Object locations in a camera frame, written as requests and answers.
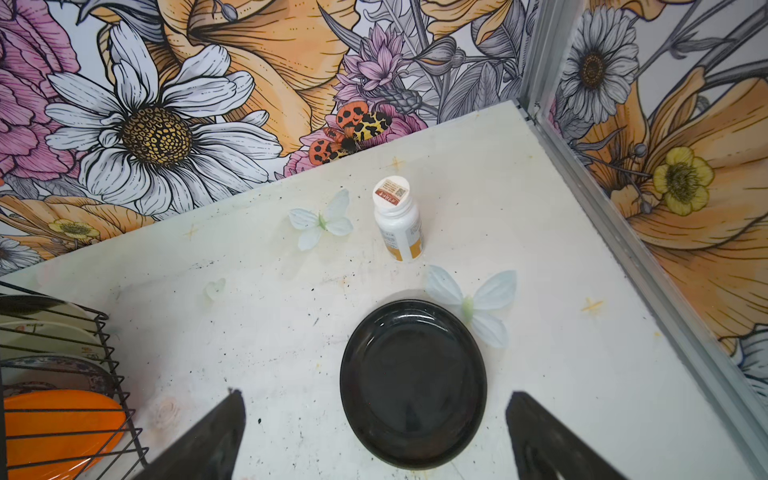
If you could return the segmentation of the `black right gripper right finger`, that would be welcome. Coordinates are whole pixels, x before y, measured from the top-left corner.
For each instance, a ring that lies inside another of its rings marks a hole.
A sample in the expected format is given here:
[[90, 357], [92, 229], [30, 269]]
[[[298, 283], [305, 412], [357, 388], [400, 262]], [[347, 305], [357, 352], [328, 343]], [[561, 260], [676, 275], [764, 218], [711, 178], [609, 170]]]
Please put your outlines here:
[[530, 394], [513, 392], [505, 414], [520, 479], [625, 479]]

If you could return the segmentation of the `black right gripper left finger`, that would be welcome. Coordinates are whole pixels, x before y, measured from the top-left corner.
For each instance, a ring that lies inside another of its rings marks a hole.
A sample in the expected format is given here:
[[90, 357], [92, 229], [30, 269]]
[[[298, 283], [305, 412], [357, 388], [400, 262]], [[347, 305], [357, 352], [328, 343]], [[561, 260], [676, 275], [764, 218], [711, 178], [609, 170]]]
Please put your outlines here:
[[135, 479], [229, 480], [246, 427], [240, 390], [229, 395]]

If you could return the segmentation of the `orange plate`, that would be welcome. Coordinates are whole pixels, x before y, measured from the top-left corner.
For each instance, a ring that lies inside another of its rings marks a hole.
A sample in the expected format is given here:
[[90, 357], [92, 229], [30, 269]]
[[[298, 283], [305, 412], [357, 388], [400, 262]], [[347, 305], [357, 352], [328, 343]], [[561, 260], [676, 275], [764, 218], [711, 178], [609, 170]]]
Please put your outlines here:
[[118, 446], [127, 413], [99, 393], [48, 390], [6, 398], [4, 420], [10, 479], [73, 479]]

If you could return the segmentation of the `black wire dish rack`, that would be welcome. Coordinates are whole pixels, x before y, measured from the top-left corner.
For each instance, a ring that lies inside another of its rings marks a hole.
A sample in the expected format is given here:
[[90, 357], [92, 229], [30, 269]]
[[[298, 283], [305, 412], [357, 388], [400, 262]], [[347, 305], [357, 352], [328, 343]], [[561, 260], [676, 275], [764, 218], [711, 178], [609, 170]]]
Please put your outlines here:
[[130, 479], [148, 447], [108, 315], [1, 284], [1, 476]]

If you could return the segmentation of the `black plate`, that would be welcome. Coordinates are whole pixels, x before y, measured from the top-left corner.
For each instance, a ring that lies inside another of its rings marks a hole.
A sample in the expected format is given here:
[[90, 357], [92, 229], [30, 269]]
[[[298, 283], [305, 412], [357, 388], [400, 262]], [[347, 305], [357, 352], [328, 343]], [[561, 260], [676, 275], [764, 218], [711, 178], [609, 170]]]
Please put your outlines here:
[[341, 360], [349, 426], [376, 458], [402, 469], [432, 469], [459, 455], [479, 430], [487, 395], [472, 334], [425, 300], [396, 300], [370, 312]]

